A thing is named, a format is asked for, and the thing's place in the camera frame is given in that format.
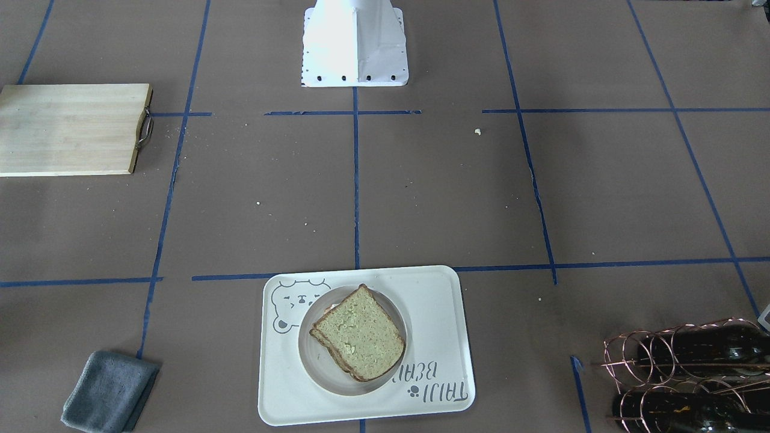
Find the bread slice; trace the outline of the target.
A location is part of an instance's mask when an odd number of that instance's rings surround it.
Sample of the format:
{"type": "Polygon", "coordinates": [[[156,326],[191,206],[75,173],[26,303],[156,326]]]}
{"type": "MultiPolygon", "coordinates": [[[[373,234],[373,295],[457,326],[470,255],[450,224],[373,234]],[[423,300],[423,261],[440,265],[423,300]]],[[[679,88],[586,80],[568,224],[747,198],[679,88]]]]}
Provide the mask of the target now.
{"type": "Polygon", "coordinates": [[[312,327],[331,340],[364,382],[390,372],[406,353],[406,340],[395,321],[364,283],[312,327]]]}
{"type": "Polygon", "coordinates": [[[354,380],[357,382],[364,382],[363,377],[355,373],[354,368],[350,367],[349,364],[343,360],[341,352],[331,343],[329,338],[325,337],[325,335],[318,331],[315,327],[310,329],[310,335],[316,338],[320,345],[327,349],[333,361],[343,372],[354,378],[354,380]]]}

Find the white plate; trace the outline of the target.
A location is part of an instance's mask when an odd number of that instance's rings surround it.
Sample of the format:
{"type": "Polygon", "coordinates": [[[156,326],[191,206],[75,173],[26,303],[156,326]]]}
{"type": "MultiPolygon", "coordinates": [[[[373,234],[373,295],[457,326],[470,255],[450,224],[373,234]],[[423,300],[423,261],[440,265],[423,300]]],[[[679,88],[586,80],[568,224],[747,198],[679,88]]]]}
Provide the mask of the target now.
{"type": "MultiPolygon", "coordinates": [[[[388,373],[377,380],[369,382],[357,382],[351,376],[343,372],[333,361],[327,349],[322,347],[317,340],[310,336],[310,327],[324,315],[331,307],[335,307],[352,293],[358,285],[337,287],[322,294],[312,302],[306,312],[299,328],[298,351],[301,363],[308,376],[325,391],[341,396],[363,396],[385,386],[385,383],[393,378],[394,373],[401,366],[401,361],[388,373]]],[[[376,300],[384,307],[388,315],[391,315],[402,337],[408,342],[408,332],[401,312],[385,294],[373,290],[376,300]]]]}

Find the white serving tray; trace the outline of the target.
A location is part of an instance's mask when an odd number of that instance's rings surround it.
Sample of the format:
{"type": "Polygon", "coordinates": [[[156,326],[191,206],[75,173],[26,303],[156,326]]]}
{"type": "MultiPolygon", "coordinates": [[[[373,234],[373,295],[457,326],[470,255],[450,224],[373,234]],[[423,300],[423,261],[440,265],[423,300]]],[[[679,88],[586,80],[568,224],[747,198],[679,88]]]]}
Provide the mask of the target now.
{"type": "Polygon", "coordinates": [[[285,273],[263,290],[257,408],[272,426],[463,411],[476,393],[464,301],[448,266],[285,273]],[[407,327],[407,351],[385,386],[341,396],[318,386],[299,355],[299,328],[312,302],[365,283],[385,294],[407,327]]]}

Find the dark wine bottle front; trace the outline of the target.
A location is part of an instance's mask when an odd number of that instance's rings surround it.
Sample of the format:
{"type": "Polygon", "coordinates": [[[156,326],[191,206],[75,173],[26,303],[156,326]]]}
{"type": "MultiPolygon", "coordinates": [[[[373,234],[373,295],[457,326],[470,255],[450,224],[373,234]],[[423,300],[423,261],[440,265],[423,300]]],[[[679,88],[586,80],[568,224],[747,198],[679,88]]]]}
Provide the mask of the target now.
{"type": "Polygon", "coordinates": [[[706,393],[627,392],[614,398],[612,418],[629,432],[768,432],[767,414],[706,393]]]}

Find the dark wine bottle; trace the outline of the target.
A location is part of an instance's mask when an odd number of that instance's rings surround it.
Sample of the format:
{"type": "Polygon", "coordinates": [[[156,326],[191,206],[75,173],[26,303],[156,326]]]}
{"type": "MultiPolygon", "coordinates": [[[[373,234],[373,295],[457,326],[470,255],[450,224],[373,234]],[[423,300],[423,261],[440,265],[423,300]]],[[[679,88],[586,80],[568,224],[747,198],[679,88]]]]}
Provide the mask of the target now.
{"type": "Polygon", "coordinates": [[[629,432],[768,432],[767,414],[706,393],[627,392],[614,398],[612,418],[629,432]]]}
{"type": "Polygon", "coordinates": [[[767,333],[732,324],[648,337],[637,364],[666,376],[758,376],[768,373],[768,356],[767,333]]]}

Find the grey folded cloth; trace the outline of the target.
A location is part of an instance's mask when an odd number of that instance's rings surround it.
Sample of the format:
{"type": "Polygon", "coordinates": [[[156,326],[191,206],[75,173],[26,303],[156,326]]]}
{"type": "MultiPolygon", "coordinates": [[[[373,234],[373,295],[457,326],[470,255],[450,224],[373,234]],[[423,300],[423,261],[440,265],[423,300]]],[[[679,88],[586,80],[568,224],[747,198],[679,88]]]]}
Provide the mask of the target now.
{"type": "Polygon", "coordinates": [[[61,422],[85,432],[134,431],[160,368],[116,352],[93,352],[63,406],[61,422]]]}

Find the wooden cutting board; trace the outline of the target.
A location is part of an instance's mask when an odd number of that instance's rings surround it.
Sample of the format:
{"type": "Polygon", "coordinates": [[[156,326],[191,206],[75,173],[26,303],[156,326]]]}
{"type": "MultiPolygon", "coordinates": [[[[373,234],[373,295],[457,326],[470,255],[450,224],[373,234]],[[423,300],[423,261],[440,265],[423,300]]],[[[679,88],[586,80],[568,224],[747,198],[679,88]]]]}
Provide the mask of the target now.
{"type": "Polygon", "coordinates": [[[130,174],[152,130],[148,83],[6,85],[1,175],[130,174]]]}

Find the dark wine bottle middle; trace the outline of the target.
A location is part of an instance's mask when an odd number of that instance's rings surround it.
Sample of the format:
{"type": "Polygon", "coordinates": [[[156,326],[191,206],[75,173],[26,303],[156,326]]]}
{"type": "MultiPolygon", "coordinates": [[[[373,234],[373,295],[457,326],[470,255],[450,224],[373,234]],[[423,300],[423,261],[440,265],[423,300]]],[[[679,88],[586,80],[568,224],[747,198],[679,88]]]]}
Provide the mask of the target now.
{"type": "Polygon", "coordinates": [[[758,376],[768,373],[768,356],[767,333],[732,324],[648,337],[637,364],[666,376],[758,376]]]}

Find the white pillar mount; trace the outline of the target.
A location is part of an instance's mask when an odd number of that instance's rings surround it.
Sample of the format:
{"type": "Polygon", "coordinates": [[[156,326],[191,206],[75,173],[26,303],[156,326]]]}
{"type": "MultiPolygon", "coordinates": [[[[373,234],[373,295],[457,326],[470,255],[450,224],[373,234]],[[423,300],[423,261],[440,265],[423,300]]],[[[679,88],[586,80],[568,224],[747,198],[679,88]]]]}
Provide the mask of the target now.
{"type": "Polygon", "coordinates": [[[317,1],[305,10],[301,85],[404,86],[404,14],[390,1],[317,1]]]}

